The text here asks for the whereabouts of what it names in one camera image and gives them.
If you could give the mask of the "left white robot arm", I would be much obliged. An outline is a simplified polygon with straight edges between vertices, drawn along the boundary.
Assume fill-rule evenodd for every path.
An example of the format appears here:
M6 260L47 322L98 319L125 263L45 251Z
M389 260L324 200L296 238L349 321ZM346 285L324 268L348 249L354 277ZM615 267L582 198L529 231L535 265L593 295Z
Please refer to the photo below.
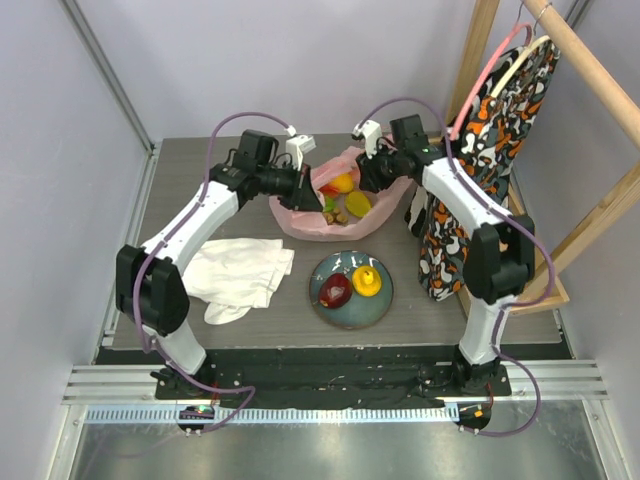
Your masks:
M224 162L207 169L194 197L158 234L140 247L123 246L116 256L115 305L153 344L190 398L205 397L213 385L206 351L187 316L190 300L182 281L186 267L210 236L258 195L273 196L293 211L319 212L323 205L311 184L305 154L310 135L286 140L279 164L278 140L246 130Z

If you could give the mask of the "yellow fake starfruit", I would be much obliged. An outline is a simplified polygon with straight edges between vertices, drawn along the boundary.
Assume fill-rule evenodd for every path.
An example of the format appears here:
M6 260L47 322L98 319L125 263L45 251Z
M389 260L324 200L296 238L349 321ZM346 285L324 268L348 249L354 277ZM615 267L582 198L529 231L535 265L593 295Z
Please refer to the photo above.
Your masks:
M364 218L372 209L369 198L359 190L348 193L345 196L344 205L347 211L357 218Z

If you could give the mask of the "red fake apple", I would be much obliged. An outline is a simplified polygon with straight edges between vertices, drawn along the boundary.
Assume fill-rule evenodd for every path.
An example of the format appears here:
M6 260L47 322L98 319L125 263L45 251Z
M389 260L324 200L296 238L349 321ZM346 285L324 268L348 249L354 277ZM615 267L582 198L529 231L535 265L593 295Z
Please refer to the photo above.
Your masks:
M351 296L350 280L344 274L334 273L321 285L317 300L325 308L337 309L345 305Z

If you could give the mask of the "fake watermelon slice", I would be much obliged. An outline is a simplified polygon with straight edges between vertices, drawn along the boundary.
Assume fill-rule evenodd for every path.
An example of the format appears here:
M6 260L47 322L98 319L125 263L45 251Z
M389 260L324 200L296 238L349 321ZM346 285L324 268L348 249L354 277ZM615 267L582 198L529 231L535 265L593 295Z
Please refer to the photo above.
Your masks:
M340 190L331 184L326 184L319 188L319 191L328 197L335 198L341 194Z

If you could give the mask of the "pink plastic bag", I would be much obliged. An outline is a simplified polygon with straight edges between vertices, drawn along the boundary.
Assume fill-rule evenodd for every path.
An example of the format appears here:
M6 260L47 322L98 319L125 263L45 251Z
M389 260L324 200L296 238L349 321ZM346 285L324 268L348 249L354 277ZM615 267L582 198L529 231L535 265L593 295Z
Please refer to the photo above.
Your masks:
M372 209L369 213L364 218L351 215L344 205L347 194L340 194L333 199L337 208L349 217L349 223L346 226L328 225L322 213L290 211L285 209L278 199L271 197L269 199L271 213L284 234L298 240L313 242L355 241L370 235L391 217L413 181L401 177L395 180L387 190L379 193L361 190L356 158L363 152L362 149L349 147L340 155L314 167L311 170L311 182L312 186L318 190L329 184L333 178L349 173L354 180L353 190L362 191L371 201Z

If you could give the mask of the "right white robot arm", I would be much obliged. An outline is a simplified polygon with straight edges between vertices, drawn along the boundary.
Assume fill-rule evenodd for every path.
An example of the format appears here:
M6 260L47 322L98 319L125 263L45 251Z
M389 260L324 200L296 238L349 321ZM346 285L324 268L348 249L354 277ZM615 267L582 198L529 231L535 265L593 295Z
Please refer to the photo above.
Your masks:
M504 323L533 275L534 224L494 202L466 174L450 145L430 143L419 116L396 119L391 127L390 141L373 120L354 127L353 138L365 148L357 159L361 184L378 193L410 178L440 200L467 235L462 273L471 304L454 350L451 382L472 395L498 374Z

